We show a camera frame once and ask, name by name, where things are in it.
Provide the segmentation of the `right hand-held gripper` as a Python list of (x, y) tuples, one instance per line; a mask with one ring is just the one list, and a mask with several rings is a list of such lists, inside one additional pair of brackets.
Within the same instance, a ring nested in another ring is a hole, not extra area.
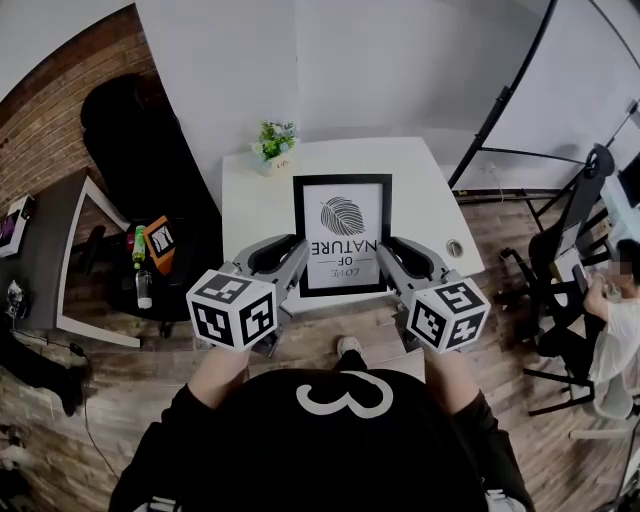
[(473, 279), (417, 290), (448, 267), (434, 250), (402, 237), (380, 243), (376, 257), (387, 286), (401, 301), (411, 299), (406, 329), (421, 343), (443, 354), (478, 340), (491, 306)]

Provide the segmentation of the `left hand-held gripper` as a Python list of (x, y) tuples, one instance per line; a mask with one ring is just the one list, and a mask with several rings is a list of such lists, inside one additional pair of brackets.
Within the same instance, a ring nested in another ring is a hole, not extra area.
[(186, 294), (196, 337), (234, 352), (271, 356), (286, 322), (281, 304), (300, 281), (309, 256), (306, 239), (283, 234), (246, 247), (219, 270), (206, 271)]

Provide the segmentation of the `black framed leaf print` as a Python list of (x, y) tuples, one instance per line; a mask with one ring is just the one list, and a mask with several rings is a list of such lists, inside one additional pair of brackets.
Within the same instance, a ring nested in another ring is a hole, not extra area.
[(310, 246), (300, 296), (384, 292), (376, 252), (391, 232), (392, 176), (295, 176), (293, 198), (296, 233)]

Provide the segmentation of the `person's left forearm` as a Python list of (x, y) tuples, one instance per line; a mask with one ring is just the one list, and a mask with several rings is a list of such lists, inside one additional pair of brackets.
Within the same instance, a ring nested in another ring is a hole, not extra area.
[(244, 382), (250, 353), (212, 348), (189, 380), (191, 394), (210, 409)]

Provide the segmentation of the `person's right forearm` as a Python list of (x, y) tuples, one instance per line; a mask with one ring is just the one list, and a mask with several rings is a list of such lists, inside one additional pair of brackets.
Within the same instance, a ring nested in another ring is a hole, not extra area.
[(479, 395), (467, 356), (459, 351), (425, 353), (425, 380), (444, 409), (454, 415)]

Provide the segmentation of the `white desk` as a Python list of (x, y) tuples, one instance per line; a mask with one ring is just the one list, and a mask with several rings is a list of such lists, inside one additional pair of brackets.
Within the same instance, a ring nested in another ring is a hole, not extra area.
[[(345, 139), (302, 143), (292, 163), (264, 176), (251, 153), (227, 156), (222, 164), (223, 249), (227, 260), (265, 238), (293, 233), (296, 175), (390, 174), (391, 234), (438, 253), (462, 276), (485, 265), (466, 220), (430, 149), (420, 137)], [(451, 257), (450, 239), (464, 254)]]

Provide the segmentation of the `potted plant in white pot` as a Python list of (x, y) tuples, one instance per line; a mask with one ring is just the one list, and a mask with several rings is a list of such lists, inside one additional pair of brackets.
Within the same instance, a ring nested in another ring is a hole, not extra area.
[(258, 160), (258, 170), (269, 176), (287, 169), (298, 142), (297, 127), (293, 122), (262, 121), (258, 140), (250, 145)]

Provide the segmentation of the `clear bottle with white cap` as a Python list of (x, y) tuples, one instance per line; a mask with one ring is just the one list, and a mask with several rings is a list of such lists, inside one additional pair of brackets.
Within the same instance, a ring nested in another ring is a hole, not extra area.
[(151, 297), (152, 277), (148, 270), (139, 269), (135, 275), (137, 306), (140, 309), (152, 307)]

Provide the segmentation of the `black mesh office chair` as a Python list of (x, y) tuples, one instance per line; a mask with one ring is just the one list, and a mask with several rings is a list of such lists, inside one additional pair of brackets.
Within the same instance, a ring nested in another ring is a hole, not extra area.
[(530, 298), (529, 317), (516, 327), (517, 340), (532, 342), (541, 336), (542, 315), (567, 327), (583, 313), (587, 284), (584, 277), (577, 275), (582, 266), (577, 242), (606, 178), (614, 170), (609, 149), (596, 144), (576, 176), (559, 220), (529, 242), (528, 258), (523, 259), (511, 248), (500, 252), (502, 258), (515, 260), (527, 282), (519, 289), (494, 296), (494, 302), (507, 309), (516, 308), (524, 295)]

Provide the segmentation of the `person's black printed shirt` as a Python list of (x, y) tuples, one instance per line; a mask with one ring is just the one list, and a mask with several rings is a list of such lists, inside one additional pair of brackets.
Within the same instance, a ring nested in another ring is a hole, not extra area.
[(276, 370), (215, 409), (181, 389), (145, 432), (109, 512), (535, 512), (508, 434), (478, 395), (445, 412), (391, 370)]

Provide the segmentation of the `dark table with white legs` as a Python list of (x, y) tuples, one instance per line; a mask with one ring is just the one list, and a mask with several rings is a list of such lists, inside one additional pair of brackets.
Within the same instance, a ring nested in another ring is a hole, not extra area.
[(77, 171), (36, 194), (32, 217), (19, 263), (25, 272), (30, 310), (18, 321), (20, 330), (63, 330), (86, 338), (130, 348), (141, 341), (68, 317), (64, 314), (67, 272), (76, 228), (86, 199), (122, 231), (130, 222), (85, 170)]

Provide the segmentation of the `black computer monitor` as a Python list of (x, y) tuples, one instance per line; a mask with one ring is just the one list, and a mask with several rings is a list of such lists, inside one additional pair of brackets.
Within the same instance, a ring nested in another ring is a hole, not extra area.
[(640, 206), (640, 152), (618, 174), (618, 179), (630, 207)]

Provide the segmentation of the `white plastic chair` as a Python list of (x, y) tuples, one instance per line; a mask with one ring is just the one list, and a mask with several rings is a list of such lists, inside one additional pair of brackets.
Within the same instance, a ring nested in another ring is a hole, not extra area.
[(570, 395), (588, 417), (618, 424), (616, 428), (571, 430), (568, 437), (572, 440), (623, 439), (632, 430), (631, 420), (640, 417), (640, 388), (628, 388), (623, 373), (589, 390), (571, 385)]

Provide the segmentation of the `white box with purple print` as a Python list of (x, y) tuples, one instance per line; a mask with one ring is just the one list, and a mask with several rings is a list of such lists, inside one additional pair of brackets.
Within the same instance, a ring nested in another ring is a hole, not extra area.
[(35, 207), (35, 200), (25, 195), (15, 201), (5, 217), (0, 220), (0, 258), (19, 251), (21, 240)]

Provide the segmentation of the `orange block with printed marker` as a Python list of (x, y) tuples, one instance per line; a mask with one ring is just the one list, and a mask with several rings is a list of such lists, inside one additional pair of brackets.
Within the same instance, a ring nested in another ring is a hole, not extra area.
[(161, 216), (144, 229), (143, 236), (158, 272), (167, 276), (171, 272), (176, 250), (176, 239), (169, 219)]

